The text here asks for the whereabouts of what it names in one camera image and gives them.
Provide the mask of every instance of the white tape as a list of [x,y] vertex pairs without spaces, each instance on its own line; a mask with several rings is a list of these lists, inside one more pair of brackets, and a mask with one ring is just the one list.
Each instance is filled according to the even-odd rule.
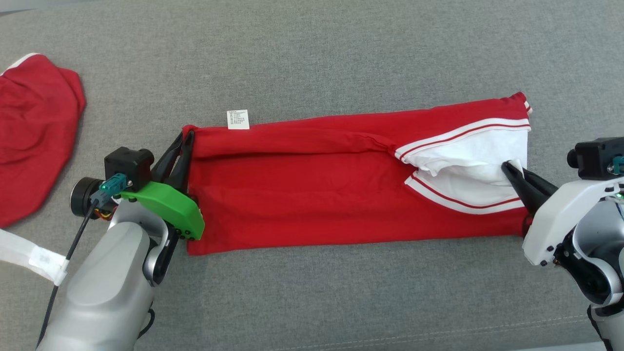
[[0,260],[26,267],[59,286],[67,275],[65,256],[0,229]]

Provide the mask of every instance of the clothing tag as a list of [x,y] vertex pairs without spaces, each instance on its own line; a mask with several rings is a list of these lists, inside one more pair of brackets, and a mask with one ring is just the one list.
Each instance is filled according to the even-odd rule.
[[228,111],[228,129],[249,129],[247,110]]

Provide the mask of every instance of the red garment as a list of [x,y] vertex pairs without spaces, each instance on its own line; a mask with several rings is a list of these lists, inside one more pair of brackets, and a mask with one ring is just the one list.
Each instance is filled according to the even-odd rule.
[[41,54],[0,74],[0,227],[41,207],[72,154],[84,106],[78,74]]
[[[184,132],[195,131],[190,193],[206,222],[188,253],[519,233],[526,210],[500,179],[507,159],[481,159],[506,150],[509,140],[516,144],[508,159],[526,166],[529,111],[517,93],[249,130],[186,126]],[[467,157],[455,157],[465,151]],[[490,173],[492,181],[454,187]]]

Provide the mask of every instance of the gray fabric surface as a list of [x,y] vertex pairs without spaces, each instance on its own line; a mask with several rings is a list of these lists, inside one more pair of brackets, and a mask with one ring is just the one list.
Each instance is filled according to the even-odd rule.
[[606,348],[603,342],[592,342],[587,344],[539,347],[537,349],[518,351],[606,351]]
[[[67,208],[71,187],[101,177],[106,154],[128,146],[158,155],[183,125],[224,126],[231,109],[248,109],[257,124],[523,91],[535,111],[530,168],[562,184],[575,178],[565,163],[574,143],[624,134],[623,14],[616,0],[102,0],[0,17],[0,67],[44,53],[81,75],[88,102],[56,189],[9,230],[65,252],[80,222]],[[88,226],[71,272],[104,229]],[[596,341],[571,278],[532,267],[521,243],[180,250],[136,350],[481,351]],[[0,350],[33,348],[50,289],[0,264]]]

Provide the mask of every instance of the black cable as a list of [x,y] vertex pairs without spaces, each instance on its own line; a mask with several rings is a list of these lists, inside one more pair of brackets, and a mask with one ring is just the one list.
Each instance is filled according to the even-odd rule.
[[[78,241],[80,241],[80,237],[82,237],[82,233],[84,232],[84,229],[87,226],[87,223],[89,223],[89,219],[91,219],[91,215],[93,214],[93,212],[95,212],[95,207],[97,206],[97,203],[98,203],[97,199],[93,200],[93,202],[91,203],[91,207],[87,211],[87,215],[84,216],[84,219],[82,220],[82,224],[80,225],[80,228],[78,228],[78,233],[76,233],[76,236],[74,237],[74,242],[69,247],[69,251],[67,252],[67,255],[65,256],[66,260],[69,261],[74,255],[74,251],[76,251],[76,247],[78,246]],[[56,299],[56,293],[58,293],[58,291],[59,291],[59,287],[55,285],[54,288],[52,289],[52,293],[50,294],[50,301],[48,301],[47,303],[46,316],[43,318],[43,324],[41,325],[41,333],[39,333],[39,340],[37,341],[37,347],[39,347],[39,344],[41,344],[41,340],[43,340],[43,336],[46,334],[47,323],[50,321],[50,314],[52,314],[52,306],[54,305],[54,300]]]
[[67,251],[67,256],[65,256],[66,260],[68,261],[71,260],[72,255],[74,255],[76,246],[78,246],[78,241],[80,241],[80,237],[82,237],[82,232],[84,231],[84,228],[87,226],[87,223],[89,223],[89,219],[91,219],[91,215],[93,214],[93,212],[95,212],[95,207],[97,206],[97,203],[98,203],[97,199],[93,200],[93,202],[91,203],[91,207],[89,207],[89,210],[87,211],[87,215],[84,216],[84,220],[82,221],[80,228],[78,228],[78,233],[76,233],[76,236],[74,237],[74,242],[69,247],[69,251]]
[[147,322],[145,328],[143,328],[143,330],[139,332],[139,337],[137,337],[137,340],[140,339],[145,333],[147,333],[148,330],[150,330],[152,324],[154,324],[154,320],[156,319],[156,312],[154,312],[154,310],[149,309],[147,312],[149,312],[150,314],[150,321]]
[[47,323],[50,320],[50,314],[52,314],[52,306],[54,305],[54,299],[56,299],[56,293],[59,291],[58,286],[54,286],[52,288],[52,293],[50,294],[50,301],[47,303],[46,316],[43,318],[43,325],[41,326],[41,332],[39,333],[39,340],[37,341],[37,347],[41,344],[41,340],[43,340],[43,336],[46,334]]
[[622,205],[615,204],[615,207],[618,208],[618,212],[620,213],[620,217],[622,217],[622,219],[624,219],[624,211],[622,211]]

